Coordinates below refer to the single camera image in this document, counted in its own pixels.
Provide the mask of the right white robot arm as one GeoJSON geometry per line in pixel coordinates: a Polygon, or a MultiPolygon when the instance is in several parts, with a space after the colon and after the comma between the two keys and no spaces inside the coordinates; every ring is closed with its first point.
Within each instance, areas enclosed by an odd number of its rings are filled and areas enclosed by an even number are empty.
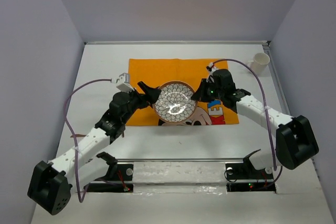
{"type": "Polygon", "coordinates": [[[221,101],[224,107],[254,121],[265,128],[271,138],[270,149],[248,154],[241,171],[248,178],[261,169],[283,166],[289,170],[314,157],[319,147],[309,120],[276,111],[258,101],[250,92],[235,86],[227,69],[213,71],[202,79],[192,100],[197,102],[221,101]]]}

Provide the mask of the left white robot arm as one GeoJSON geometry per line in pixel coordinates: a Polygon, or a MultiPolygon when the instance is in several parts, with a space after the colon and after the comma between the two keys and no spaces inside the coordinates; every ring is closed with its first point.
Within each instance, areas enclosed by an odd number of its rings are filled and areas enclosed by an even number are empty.
{"type": "Polygon", "coordinates": [[[112,144],[125,131],[125,125],[139,109],[152,106],[158,100],[161,90],[138,82],[143,91],[139,93],[128,83],[116,82],[119,92],[113,95],[108,109],[90,132],[81,140],[74,139],[74,146],[61,156],[39,162],[33,170],[27,196],[51,215],[60,213],[76,193],[83,202],[89,184],[97,178],[111,179],[116,174],[118,161],[104,148],[112,144]],[[79,177],[79,170],[89,159],[102,159],[98,173],[93,178],[79,177]]]}

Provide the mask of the floral patterned brown-rim plate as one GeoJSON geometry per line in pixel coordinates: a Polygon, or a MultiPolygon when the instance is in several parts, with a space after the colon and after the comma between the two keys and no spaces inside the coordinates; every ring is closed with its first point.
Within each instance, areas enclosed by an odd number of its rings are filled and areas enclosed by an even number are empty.
{"type": "Polygon", "coordinates": [[[167,124],[181,124],[190,119],[196,111],[197,101],[192,100],[194,89],[182,81],[162,84],[161,93],[153,105],[159,119],[167,124]]]}

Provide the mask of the orange Mickey Mouse placemat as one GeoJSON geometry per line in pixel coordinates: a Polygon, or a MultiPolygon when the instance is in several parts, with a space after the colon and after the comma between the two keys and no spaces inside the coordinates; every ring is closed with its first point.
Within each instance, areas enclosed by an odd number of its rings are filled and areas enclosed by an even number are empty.
{"type": "MultiPolygon", "coordinates": [[[[170,81],[182,81],[197,90],[200,81],[208,76],[206,66],[215,59],[130,59],[131,85],[136,88],[143,81],[150,87],[160,87],[170,81]]],[[[183,126],[238,124],[238,115],[225,108],[220,101],[199,103],[194,114],[179,123],[183,126]]],[[[172,126],[161,120],[155,111],[147,107],[136,111],[127,126],[172,126]]]]}

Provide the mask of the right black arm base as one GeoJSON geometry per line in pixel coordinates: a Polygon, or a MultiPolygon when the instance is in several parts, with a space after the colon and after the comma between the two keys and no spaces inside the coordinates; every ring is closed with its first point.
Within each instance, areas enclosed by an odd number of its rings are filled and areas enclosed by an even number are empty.
{"type": "Polygon", "coordinates": [[[228,193],[242,192],[276,192],[274,176],[264,170],[244,168],[243,163],[226,163],[224,177],[228,193]]]}

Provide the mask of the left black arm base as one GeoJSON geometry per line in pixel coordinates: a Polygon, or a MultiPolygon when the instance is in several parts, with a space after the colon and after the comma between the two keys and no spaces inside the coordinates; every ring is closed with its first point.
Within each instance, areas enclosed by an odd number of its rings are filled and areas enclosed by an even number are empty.
{"type": "Polygon", "coordinates": [[[132,193],[133,192],[133,164],[119,163],[117,169],[108,170],[103,177],[88,184],[88,193],[132,193]]]}

